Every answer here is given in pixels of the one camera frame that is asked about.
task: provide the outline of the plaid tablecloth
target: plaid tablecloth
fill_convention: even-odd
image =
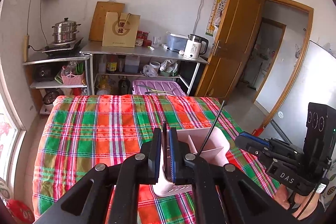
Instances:
[[[210,127],[220,104],[213,98],[173,96],[60,96],[41,137],[33,178],[37,219],[93,166],[115,165],[138,153],[155,127],[167,120],[177,129]],[[231,149],[227,159],[273,196],[278,182],[262,165],[235,147],[241,132],[227,112],[217,124]],[[138,223],[195,223],[191,192],[158,198],[141,185]]]

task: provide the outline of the electric kettle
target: electric kettle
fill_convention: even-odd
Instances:
[[[191,59],[191,60],[197,60],[200,54],[205,54],[208,49],[209,40],[204,37],[199,37],[197,35],[191,34],[188,36],[189,40],[187,41],[187,45],[185,46],[184,50],[184,57]],[[202,42],[205,42],[205,48],[203,52],[201,51]]]

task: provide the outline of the red plastic bag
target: red plastic bag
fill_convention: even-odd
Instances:
[[[35,221],[29,207],[19,200],[9,199],[6,207],[17,223],[32,224]]]

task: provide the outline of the camera lens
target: camera lens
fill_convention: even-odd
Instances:
[[[308,123],[311,122],[311,111],[308,113],[308,119],[307,119]]]
[[[321,117],[319,120],[319,130],[322,131],[324,128],[324,118]]]
[[[313,128],[316,128],[316,126],[317,126],[317,121],[318,121],[317,113],[314,112],[314,114],[313,114],[313,120],[312,120],[312,122],[311,122],[311,125],[313,126]]]

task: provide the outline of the metal screw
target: metal screw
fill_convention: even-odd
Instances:
[[[135,155],[136,160],[143,160],[145,157],[146,157],[145,154],[142,153],[138,153]]]
[[[96,171],[103,171],[105,169],[105,164],[97,164],[94,168]]]
[[[228,172],[233,172],[234,170],[236,170],[236,167],[233,164],[226,164],[225,170]]]
[[[184,156],[186,160],[194,160],[196,158],[196,156],[194,154],[187,154]]]

